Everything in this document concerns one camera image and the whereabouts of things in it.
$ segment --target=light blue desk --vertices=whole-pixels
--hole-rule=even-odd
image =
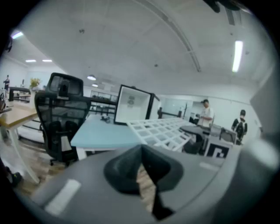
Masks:
[[[131,148],[141,144],[128,126],[107,124],[100,115],[90,115],[79,128],[71,146],[75,146],[79,160],[87,157],[86,151],[108,151],[117,148]]]

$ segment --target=ceiling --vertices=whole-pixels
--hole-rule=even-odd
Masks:
[[[235,25],[223,6],[216,14],[202,0],[49,0],[19,29],[85,85],[92,84],[89,74],[100,88],[197,74],[259,81],[274,63],[271,41],[251,14],[232,15]],[[237,73],[231,71],[235,40],[244,43]],[[14,46],[20,44],[16,39]],[[13,56],[42,61],[34,46],[22,45]]]
[[[14,30],[11,34],[18,33],[18,30]],[[37,47],[30,43],[25,35],[13,39],[13,46],[10,52],[4,52],[5,57],[16,59],[18,62],[26,65],[27,67],[32,66],[54,66],[53,62],[43,62],[42,60],[49,59],[44,55]],[[26,60],[36,60],[35,63],[27,63]]]

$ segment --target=white grid panel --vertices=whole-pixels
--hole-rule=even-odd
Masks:
[[[127,122],[128,127],[137,135],[142,144],[160,146],[171,151],[179,151],[191,138],[191,135],[179,129],[187,124],[188,122],[181,118]]]

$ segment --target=black office chair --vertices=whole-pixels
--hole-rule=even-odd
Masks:
[[[42,124],[46,152],[54,161],[77,160],[70,142],[84,123],[91,102],[83,95],[83,81],[72,76],[53,73],[45,92],[35,96],[35,107]]]
[[[189,140],[184,146],[183,150],[186,153],[190,154],[198,154],[202,148],[203,148],[203,143],[205,140],[205,136],[203,134],[203,130],[200,127],[193,127],[193,126],[182,126],[180,128],[182,131],[195,135],[196,136],[196,141],[194,142],[193,140]]]

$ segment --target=man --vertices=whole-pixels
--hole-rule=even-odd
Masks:
[[[5,87],[4,87],[4,89],[6,90],[5,91],[5,98],[7,99],[7,92],[8,92],[9,85],[10,85],[9,75],[7,75],[7,79],[3,83],[5,83]]]
[[[22,84],[21,84],[21,88],[24,88],[24,87],[25,87],[25,80],[23,79]]]
[[[209,106],[209,101],[207,99],[203,100],[204,109],[199,117],[197,125],[209,128],[213,123],[214,110]]]
[[[240,117],[235,119],[231,129],[237,133],[236,144],[241,145],[243,136],[247,133],[248,125],[245,122],[246,111],[241,110]]]

